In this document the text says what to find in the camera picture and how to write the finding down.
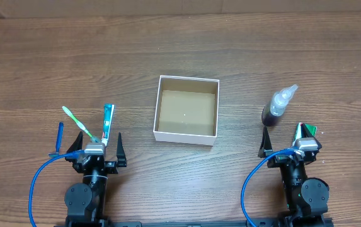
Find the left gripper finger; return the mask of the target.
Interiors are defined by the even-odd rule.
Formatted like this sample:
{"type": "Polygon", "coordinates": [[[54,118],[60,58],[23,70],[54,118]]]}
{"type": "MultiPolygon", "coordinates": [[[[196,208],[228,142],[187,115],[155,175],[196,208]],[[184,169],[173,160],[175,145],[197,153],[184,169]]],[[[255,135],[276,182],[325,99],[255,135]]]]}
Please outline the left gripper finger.
{"type": "Polygon", "coordinates": [[[79,132],[76,140],[71,144],[69,149],[66,151],[67,156],[65,157],[66,161],[76,161],[81,150],[83,148],[83,132],[79,132]]]}
{"type": "Polygon", "coordinates": [[[127,158],[123,148],[122,135],[120,132],[118,133],[118,141],[117,141],[117,166],[118,167],[127,166],[127,158]]]}

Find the blue razor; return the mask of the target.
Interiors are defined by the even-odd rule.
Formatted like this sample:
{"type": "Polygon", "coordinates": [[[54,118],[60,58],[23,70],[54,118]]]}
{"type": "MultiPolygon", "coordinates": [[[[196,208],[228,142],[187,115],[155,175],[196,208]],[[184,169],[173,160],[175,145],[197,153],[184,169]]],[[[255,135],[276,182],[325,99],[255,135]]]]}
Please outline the blue razor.
{"type": "Polygon", "coordinates": [[[64,123],[60,122],[58,131],[57,131],[57,139],[56,139],[56,143],[55,143],[55,151],[53,153],[49,153],[49,157],[51,157],[51,158],[60,155],[60,147],[61,147],[61,142],[62,142],[63,131],[64,131],[64,123]]]}

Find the green toothbrush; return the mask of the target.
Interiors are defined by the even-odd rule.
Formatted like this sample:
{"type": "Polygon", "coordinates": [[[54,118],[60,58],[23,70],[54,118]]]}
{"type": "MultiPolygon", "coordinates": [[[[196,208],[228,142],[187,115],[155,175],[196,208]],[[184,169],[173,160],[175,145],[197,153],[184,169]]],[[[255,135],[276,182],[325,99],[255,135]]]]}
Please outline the green toothbrush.
{"type": "Polygon", "coordinates": [[[81,121],[79,121],[66,106],[62,106],[62,109],[76,123],[76,125],[91,138],[92,142],[99,143],[101,141],[99,138],[92,135],[92,133],[90,133],[86,126],[81,121]]]}

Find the pump soap bottle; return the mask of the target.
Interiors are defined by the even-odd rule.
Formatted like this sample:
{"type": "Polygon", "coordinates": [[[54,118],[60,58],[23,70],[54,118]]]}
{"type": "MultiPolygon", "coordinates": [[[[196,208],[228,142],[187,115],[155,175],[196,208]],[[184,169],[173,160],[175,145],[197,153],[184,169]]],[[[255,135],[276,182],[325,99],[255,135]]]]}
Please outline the pump soap bottle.
{"type": "Polygon", "coordinates": [[[298,88],[299,86],[294,84],[274,93],[272,99],[265,105],[261,114],[261,121],[264,126],[272,127],[278,124],[298,88]]]}

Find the toothpaste tube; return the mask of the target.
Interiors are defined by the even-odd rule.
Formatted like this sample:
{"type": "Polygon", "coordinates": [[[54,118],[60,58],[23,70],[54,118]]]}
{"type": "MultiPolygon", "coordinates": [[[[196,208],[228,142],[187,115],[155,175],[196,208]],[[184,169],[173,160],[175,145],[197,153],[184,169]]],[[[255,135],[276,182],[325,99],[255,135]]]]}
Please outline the toothpaste tube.
{"type": "Polygon", "coordinates": [[[106,103],[104,105],[104,118],[103,118],[103,133],[101,137],[101,142],[107,146],[109,137],[110,137],[110,128],[112,125],[113,113],[115,106],[111,103],[106,103]]]}

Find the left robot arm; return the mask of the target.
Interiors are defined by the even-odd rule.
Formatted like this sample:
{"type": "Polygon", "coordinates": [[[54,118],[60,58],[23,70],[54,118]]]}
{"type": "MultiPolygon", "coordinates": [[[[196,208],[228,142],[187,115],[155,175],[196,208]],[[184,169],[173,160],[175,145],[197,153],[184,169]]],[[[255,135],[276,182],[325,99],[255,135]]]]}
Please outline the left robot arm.
{"type": "Polygon", "coordinates": [[[83,133],[80,132],[67,150],[66,160],[72,163],[77,173],[83,174],[81,183],[70,186],[65,194],[67,206],[65,226],[113,226],[104,215],[106,186],[109,174],[117,174],[119,167],[127,166],[122,136],[117,139],[117,160],[105,159],[106,146],[103,143],[88,143],[83,147],[83,133]]]}

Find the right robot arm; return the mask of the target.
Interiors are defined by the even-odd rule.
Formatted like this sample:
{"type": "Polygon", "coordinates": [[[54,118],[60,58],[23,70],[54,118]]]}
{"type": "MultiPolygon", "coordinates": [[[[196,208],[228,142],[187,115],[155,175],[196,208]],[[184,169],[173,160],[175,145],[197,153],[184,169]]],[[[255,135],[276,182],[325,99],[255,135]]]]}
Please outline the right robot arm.
{"type": "Polygon", "coordinates": [[[316,161],[322,148],[306,124],[299,127],[301,137],[292,148],[294,154],[278,154],[270,158],[269,168],[279,168],[287,201],[287,211],[280,212],[272,226],[330,227],[331,218],[324,217],[328,212],[329,186],[320,178],[309,178],[306,165],[316,161]]]}

